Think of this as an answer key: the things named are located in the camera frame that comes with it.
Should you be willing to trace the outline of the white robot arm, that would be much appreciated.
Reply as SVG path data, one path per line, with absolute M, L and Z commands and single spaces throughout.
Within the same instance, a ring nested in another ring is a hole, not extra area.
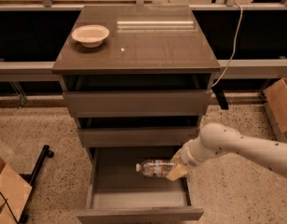
M 220 123 L 206 124 L 197 138 L 183 144 L 171 159 L 173 167 L 166 178 L 175 181 L 190 167 L 226 153 L 236 153 L 287 178 L 287 143 L 246 136 Z

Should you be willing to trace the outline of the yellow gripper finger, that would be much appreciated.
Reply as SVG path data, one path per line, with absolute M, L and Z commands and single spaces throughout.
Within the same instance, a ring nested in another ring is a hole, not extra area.
M 179 149 L 171 159 L 172 168 L 166 175 L 170 181 L 175 181 L 188 173 L 186 164 L 182 160 L 182 150 Z

